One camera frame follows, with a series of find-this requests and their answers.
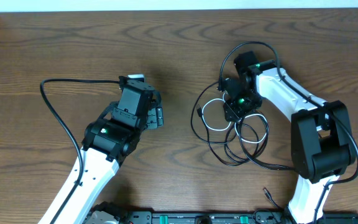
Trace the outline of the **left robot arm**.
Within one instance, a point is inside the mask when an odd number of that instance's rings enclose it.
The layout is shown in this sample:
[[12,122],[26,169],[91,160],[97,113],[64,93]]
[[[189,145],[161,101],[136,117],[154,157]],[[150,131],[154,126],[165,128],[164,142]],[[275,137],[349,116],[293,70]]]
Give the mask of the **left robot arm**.
[[83,223],[102,189],[116,175],[146,129],[163,126],[160,93],[143,74],[120,76],[121,99],[113,101],[75,143],[77,158],[41,223]]

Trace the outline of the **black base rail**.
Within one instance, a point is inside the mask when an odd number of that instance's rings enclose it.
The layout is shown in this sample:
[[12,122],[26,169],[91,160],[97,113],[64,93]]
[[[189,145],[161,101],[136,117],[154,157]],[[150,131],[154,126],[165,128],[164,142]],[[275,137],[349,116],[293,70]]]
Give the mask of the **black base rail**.
[[125,210],[113,203],[103,202],[88,212],[85,224],[253,224],[294,223],[288,212],[258,209],[245,213],[159,213],[150,210]]

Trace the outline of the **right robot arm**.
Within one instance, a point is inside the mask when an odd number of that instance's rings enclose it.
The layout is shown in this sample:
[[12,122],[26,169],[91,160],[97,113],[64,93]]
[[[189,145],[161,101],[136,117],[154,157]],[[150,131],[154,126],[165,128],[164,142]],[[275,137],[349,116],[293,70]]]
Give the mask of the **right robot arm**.
[[291,160],[299,177],[285,221],[312,223],[323,216],[330,187],[356,160],[349,139],[351,126],[341,101],[327,102],[297,84],[276,61],[258,61],[252,51],[234,59],[238,78],[221,80],[229,95],[224,114],[239,122],[259,108],[263,99],[273,103],[291,122]]

